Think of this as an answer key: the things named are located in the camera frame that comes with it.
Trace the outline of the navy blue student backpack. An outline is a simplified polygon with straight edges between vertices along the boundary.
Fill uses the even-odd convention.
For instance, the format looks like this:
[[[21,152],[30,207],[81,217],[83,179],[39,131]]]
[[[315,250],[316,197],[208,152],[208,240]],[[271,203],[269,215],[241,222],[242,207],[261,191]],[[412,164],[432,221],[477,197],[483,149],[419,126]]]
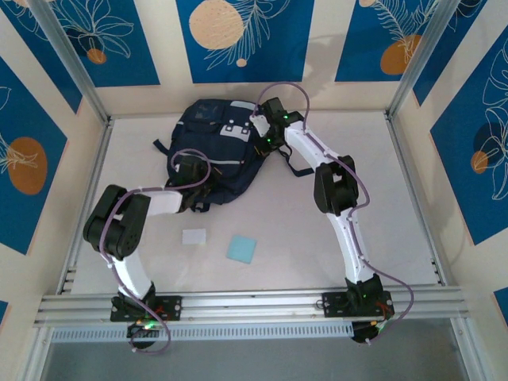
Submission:
[[[222,172],[204,203],[192,211],[205,213],[213,204],[223,205],[239,198],[271,154],[266,157],[256,154],[258,135],[250,122],[254,113],[262,114],[262,110],[252,102],[201,99],[184,111],[168,147],[154,140],[154,146],[167,157],[166,185],[173,180],[175,165],[183,156],[197,156]],[[291,157],[292,150],[286,145],[276,151],[285,159]]]

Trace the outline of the light blue sticky note pad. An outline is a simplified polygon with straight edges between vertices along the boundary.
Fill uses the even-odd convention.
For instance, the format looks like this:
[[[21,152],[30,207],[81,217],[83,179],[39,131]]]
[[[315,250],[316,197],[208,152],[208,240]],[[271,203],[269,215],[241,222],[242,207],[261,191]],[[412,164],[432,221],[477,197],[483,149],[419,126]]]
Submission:
[[[234,235],[229,243],[226,257],[229,260],[250,264],[256,249],[256,244],[257,241],[252,238]]]

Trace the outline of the black connector block with LED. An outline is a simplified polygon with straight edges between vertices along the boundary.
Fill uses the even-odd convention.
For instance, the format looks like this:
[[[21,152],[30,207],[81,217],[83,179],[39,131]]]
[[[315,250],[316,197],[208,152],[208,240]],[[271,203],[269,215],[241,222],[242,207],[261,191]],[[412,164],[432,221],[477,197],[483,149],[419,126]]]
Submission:
[[[160,336],[155,321],[136,321],[128,326],[127,338],[134,352],[145,350],[155,344]]]
[[[372,345],[376,337],[385,328],[387,320],[354,321],[352,323],[352,340],[358,344]]]

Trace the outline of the blue floral wall panel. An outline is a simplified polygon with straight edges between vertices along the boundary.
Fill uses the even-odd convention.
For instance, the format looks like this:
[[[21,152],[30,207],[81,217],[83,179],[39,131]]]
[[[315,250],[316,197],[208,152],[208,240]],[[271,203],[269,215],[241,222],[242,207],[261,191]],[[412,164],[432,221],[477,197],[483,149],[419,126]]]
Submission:
[[[440,0],[357,0],[335,81],[397,81]]]
[[[176,0],[193,83],[302,81],[314,0]]]
[[[472,242],[508,228],[508,26],[430,133]]]
[[[96,87],[160,84],[134,0],[53,0],[50,7]]]
[[[67,137],[0,57],[0,244],[29,253]]]

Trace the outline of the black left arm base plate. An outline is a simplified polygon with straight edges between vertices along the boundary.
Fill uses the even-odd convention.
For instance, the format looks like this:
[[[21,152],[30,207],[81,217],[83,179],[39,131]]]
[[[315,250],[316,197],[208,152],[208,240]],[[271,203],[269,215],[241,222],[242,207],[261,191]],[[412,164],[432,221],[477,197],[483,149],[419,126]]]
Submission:
[[[164,321],[179,321],[182,312],[181,296],[149,295],[142,302]],[[112,322],[135,322],[155,318],[131,298],[120,293],[111,299],[110,320]]]

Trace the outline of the aluminium mounting rail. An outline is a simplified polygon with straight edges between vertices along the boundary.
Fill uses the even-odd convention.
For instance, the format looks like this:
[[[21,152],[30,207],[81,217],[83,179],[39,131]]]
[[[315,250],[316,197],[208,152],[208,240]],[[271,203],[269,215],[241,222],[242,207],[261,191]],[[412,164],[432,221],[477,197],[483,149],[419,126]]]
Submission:
[[[471,316],[459,287],[388,286],[392,306],[398,317],[409,308],[407,319],[468,318]],[[325,319],[322,295],[327,289],[276,291],[179,292],[182,298],[170,315],[178,324],[237,324],[307,322]],[[33,325],[65,327],[111,325],[112,294],[45,295]]]

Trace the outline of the aluminium frame post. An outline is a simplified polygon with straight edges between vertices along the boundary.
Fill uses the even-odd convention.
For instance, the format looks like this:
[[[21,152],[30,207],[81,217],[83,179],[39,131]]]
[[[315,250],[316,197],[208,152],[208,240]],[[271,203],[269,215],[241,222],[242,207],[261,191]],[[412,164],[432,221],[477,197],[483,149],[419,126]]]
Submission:
[[[430,18],[417,49],[402,75],[394,97],[386,109],[385,114],[388,121],[393,121],[402,108],[404,101],[428,63],[459,3],[460,0],[439,0],[437,2],[436,10]]]
[[[110,116],[102,104],[87,70],[56,15],[52,12],[50,5],[45,0],[27,0],[27,3],[49,44],[78,87],[79,92],[87,100],[97,119],[104,126],[107,126],[110,122]]]

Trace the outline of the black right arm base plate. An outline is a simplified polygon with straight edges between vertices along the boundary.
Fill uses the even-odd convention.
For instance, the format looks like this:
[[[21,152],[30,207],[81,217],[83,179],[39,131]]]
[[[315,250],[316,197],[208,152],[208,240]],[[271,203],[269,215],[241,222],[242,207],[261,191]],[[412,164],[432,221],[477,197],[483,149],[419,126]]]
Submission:
[[[394,316],[391,294],[362,294],[353,298],[348,292],[326,292],[321,295],[326,318],[367,318]]]

